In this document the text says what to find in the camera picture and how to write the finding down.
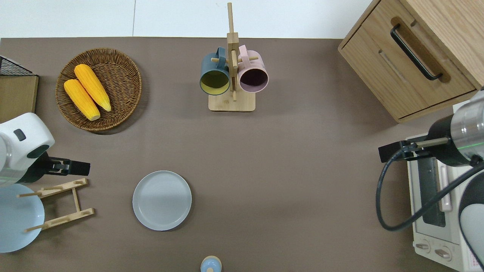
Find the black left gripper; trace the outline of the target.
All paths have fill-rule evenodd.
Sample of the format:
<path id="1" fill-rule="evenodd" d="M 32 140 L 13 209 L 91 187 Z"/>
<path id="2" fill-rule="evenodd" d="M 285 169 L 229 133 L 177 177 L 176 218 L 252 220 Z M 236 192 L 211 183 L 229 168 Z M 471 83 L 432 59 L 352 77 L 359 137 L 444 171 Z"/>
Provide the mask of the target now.
<path id="1" fill-rule="evenodd" d="M 89 162 L 71 161 L 70 159 L 51 157 L 47 152 L 38 157 L 27 169 L 26 173 L 17 181 L 18 184 L 31 184 L 45 175 L 88 176 L 91 164 Z"/>

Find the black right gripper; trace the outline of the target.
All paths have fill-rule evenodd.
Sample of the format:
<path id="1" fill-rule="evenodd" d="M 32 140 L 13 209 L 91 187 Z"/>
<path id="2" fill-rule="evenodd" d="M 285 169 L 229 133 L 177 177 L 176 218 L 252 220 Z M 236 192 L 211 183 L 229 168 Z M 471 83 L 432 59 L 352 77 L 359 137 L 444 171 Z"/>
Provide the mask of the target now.
<path id="1" fill-rule="evenodd" d="M 429 155 L 432 157 L 436 157 L 439 161 L 446 165 L 451 167 L 463 167 L 470 165 L 470 159 L 467 159 L 460 153 L 460 151 L 458 151 L 458 148 L 455 146 L 452 140 L 451 121 L 453 116 L 454 115 L 452 114 L 434 122 L 434 124 L 431 125 L 427 136 L 425 137 L 425 141 L 444 137 L 448 138 L 449 141 L 442 145 L 424 147 L 423 150 L 429 153 Z M 403 142 L 393 142 L 378 147 L 380 161 L 388 162 L 394 153 L 396 153 L 398 150 L 401 150 L 402 144 Z"/>

